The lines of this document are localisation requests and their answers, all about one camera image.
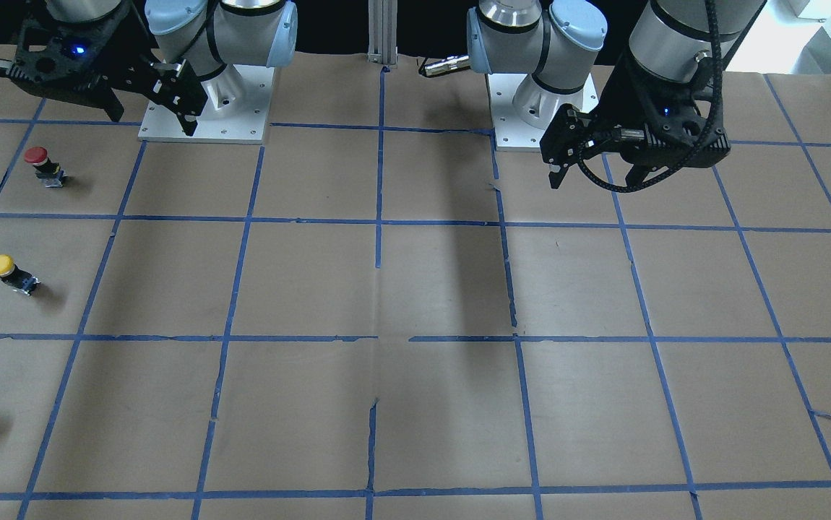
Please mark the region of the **red push button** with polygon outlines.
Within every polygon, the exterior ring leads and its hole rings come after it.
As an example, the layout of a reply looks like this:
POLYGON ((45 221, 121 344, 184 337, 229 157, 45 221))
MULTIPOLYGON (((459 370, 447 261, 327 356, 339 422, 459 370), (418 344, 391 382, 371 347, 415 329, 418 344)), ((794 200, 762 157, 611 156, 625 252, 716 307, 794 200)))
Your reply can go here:
POLYGON ((69 180, 59 162, 54 162, 48 149, 43 146, 33 146, 25 150, 23 161, 35 169, 35 177, 41 181, 43 187, 61 188, 69 180))

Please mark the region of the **yellow push button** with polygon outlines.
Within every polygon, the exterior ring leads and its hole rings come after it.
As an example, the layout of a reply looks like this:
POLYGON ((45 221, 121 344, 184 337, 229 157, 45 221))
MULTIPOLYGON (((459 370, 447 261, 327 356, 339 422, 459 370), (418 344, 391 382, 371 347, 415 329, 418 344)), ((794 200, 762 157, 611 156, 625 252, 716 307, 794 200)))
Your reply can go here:
POLYGON ((14 259, 8 254, 0 254, 0 280, 14 292, 26 296, 32 295, 40 284, 38 277, 19 269, 14 259))

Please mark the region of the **aluminium frame post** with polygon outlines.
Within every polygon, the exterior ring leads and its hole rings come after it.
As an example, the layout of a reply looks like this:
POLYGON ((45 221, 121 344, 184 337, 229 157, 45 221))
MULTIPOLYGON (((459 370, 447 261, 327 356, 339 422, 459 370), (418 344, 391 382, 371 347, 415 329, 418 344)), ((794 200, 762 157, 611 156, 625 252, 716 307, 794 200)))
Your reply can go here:
POLYGON ((367 1, 367 14, 369 15, 367 59, 371 63, 380 64, 386 68, 396 68, 398 1, 367 1))

